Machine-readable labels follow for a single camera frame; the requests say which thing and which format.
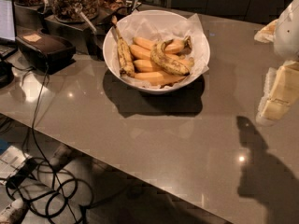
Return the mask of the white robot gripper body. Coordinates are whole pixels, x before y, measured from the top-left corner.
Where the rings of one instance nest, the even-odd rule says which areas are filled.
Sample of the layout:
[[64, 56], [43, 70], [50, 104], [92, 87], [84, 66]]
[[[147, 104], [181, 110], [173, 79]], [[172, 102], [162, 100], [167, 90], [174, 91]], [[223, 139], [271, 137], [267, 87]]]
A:
[[278, 18], [274, 51], [284, 60], [299, 60], [299, 0], [292, 0]]

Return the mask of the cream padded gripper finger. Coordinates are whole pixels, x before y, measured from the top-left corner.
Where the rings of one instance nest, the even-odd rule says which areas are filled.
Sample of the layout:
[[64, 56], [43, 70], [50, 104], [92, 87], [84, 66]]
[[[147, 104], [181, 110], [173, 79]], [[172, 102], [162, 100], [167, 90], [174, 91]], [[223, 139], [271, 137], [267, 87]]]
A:
[[256, 121], [271, 126], [281, 120], [299, 99], [299, 62], [286, 61], [279, 69], [270, 67]]
[[276, 30], [278, 20], [273, 20], [269, 22], [265, 27], [259, 30], [254, 39], [258, 42], [262, 43], [272, 43], [274, 41], [274, 33]]

